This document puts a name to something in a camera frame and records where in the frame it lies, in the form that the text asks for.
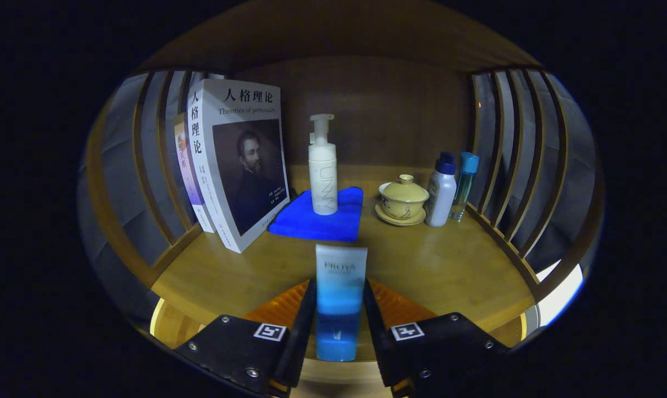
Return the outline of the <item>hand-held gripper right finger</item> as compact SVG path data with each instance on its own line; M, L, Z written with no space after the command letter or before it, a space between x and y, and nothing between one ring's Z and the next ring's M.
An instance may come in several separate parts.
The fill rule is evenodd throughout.
M435 315L370 279L363 303L384 386L394 397L465 397L511 349L459 312Z

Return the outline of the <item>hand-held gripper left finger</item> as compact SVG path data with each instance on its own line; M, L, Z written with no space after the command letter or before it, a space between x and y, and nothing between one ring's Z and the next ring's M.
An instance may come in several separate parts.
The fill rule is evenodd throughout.
M176 348L227 397L288 397L300 380L316 307L308 279L247 317L222 314Z

